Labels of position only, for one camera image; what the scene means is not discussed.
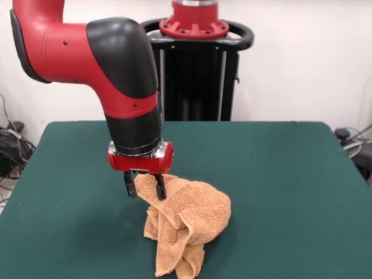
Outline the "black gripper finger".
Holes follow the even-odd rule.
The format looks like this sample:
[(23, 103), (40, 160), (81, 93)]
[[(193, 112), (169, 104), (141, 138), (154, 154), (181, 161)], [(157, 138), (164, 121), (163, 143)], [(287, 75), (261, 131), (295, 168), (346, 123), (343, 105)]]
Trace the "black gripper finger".
[(156, 193), (158, 196), (158, 200), (165, 200), (166, 199), (166, 189), (164, 178), (162, 174), (154, 174), (153, 175), (156, 180)]
[(137, 197), (137, 190), (136, 190), (135, 183), (134, 183), (134, 180), (131, 176), (130, 171), (129, 172), (127, 172), (127, 171), (124, 172), (124, 182), (125, 182), (127, 193), (129, 195), (129, 197), (136, 198)]

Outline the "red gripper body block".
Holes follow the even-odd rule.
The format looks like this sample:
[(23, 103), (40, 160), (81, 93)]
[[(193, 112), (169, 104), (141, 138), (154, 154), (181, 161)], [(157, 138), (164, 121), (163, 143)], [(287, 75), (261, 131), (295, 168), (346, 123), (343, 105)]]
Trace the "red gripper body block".
[(172, 167), (174, 146), (172, 142), (163, 141), (153, 152), (143, 156), (124, 156), (116, 152), (111, 141), (108, 146), (108, 161), (114, 170), (145, 171), (150, 174), (165, 174)]

